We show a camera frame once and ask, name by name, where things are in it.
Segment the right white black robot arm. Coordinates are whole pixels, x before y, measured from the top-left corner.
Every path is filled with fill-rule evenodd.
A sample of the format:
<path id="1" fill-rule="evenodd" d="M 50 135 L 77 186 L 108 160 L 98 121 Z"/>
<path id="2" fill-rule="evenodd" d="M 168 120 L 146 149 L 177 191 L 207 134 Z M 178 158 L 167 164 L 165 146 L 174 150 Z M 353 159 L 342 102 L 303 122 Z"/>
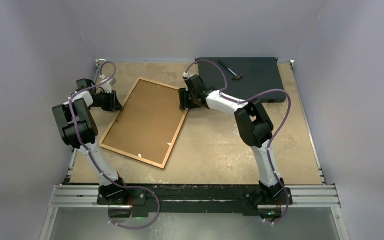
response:
<path id="1" fill-rule="evenodd" d="M 262 200 L 268 204 L 278 200 L 285 185 L 271 148 L 274 125 L 261 101 L 223 95 L 220 90 L 207 88 L 196 74 L 184 73 L 183 79 L 186 88 L 178 90 L 180 110 L 206 108 L 234 116 L 241 140 L 254 154 Z"/>

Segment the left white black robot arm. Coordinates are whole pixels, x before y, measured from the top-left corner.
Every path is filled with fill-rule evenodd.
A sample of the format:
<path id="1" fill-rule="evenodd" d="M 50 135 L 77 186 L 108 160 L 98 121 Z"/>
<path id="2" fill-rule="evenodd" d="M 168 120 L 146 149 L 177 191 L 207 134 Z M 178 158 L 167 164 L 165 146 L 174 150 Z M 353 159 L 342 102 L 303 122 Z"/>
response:
<path id="1" fill-rule="evenodd" d="M 99 195 L 103 200 L 122 205 L 129 199 L 126 183 L 109 163 L 97 137 L 98 127 L 90 112 L 101 108 L 106 112 L 123 111 L 116 91 L 97 87 L 90 79 L 77 80 L 77 90 L 68 101 L 52 108 L 63 142 L 77 149 L 92 166 L 99 181 Z"/>

